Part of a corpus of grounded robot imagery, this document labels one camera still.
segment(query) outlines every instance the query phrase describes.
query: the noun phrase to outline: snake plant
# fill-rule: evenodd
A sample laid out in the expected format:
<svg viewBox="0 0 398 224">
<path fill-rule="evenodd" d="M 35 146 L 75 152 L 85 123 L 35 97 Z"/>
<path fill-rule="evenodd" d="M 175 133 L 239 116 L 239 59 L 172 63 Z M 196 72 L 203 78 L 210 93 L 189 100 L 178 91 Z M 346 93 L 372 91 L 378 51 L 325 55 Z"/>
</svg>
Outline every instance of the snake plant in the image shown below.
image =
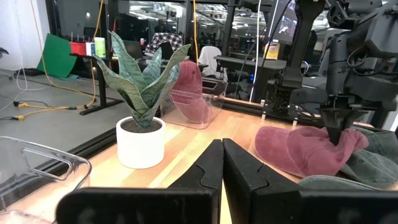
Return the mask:
<svg viewBox="0 0 398 224">
<path fill-rule="evenodd" d="M 111 32 L 114 53 L 119 59 L 119 74 L 110 70 L 98 56 L 106 83 L 116 90 L 129 106 L 137 127 L 148 128 L 163 97 L 171 90 L 180 73 L 180 62 L 187 55 L 190 44 L 177 49 L 166 68 L 162 68 L 162 49 L 154 54 L 148 66 L 142 71 L 137 62 L 127 53 L 122 39 Z"/>
</svg>

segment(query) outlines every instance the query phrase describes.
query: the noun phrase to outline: red cloth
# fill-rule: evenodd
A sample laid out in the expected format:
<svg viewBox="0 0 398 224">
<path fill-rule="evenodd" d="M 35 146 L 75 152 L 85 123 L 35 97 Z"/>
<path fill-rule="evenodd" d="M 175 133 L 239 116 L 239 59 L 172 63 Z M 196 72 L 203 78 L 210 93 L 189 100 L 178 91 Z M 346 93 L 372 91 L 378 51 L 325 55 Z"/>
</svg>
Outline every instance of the red cloth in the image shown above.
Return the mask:
<svg viewBox="0 0 398 224">
<path fill-rule="evenodd" d="M 354 129 L 341 133 L 337 146 L 325 128 L 304 127 L 294 131 L 262 127 L 256 134 L 256 152 L 269 164 L 299 177 L 336 175 L 353 151 L 364 149 L 366 136 Z"/>
<path fill-rule="evenodd" d="M 181 113 L 191 122 L 202 123 L 209 118 L 210 107 L 201 94 L 201 72 L 196 63 L 184 60 L 180 75 L 170 92 L 170 97 Z"/>
</svg>

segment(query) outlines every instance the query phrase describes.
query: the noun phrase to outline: transparent container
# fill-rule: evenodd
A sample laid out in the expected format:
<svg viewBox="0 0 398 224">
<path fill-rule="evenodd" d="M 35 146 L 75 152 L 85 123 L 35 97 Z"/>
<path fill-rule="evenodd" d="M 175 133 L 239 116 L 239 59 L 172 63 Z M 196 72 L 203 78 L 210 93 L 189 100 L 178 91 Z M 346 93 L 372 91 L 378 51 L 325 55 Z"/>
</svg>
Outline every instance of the transparent container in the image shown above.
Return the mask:
<svg viewBox="0 0 398 224">
<path fill-rule="evenodd" d="M 84 158 L 0 136 L 0 223 L 55 223 L 58 201 L 88 187 L 90 172 Z"/>
<path fill-rule="evenodd" d="M 190 128 L 207 128 L 222 109 L 226 83 L 217 89 L 203 91 L 217 95 L 171 90 L 161 103 L 162 120 Z"/>
</svg>

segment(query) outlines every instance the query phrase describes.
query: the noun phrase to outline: plaid shirt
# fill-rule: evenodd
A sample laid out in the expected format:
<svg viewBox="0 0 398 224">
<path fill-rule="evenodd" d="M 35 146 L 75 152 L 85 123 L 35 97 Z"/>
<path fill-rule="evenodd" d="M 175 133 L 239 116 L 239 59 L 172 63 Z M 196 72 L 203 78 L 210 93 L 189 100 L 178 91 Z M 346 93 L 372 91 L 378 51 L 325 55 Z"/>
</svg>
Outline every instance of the plaid shirt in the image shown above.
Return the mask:
<svg viewBox="0 0 398 224">
<path fill-rule="evenodd" d="M 176 51 L 182 47 L 182 36 L 170 33 L 155 33 L 152 41 L 146 47 L 146 52 L 154 53 L 164 42 L 170 42 L 173 51 Z"/>
</svg>

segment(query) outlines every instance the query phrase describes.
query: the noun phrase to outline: yellow sign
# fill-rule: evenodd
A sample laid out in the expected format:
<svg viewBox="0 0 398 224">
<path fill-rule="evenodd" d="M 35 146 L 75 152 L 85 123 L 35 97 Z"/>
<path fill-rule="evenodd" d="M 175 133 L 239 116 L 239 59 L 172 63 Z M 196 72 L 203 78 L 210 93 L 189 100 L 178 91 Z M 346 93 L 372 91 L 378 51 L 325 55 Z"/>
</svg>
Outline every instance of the yellow sign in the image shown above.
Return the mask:
<svg viewBox="0 0 398 224">
<path fill-rule="evenodd" d="M 279 54 L 279 47 L 280 47 L 279 43 L 271 42 L 271 46 L 269 47 L 269 50 L 267 52 L 267 58 L 266 59 L 277 60 L 278 59 L 278 54 Z M 268 44 L 264 48 L 264 54 L 266 54 L 267 48 L 268 48 Z"/>
</svg>

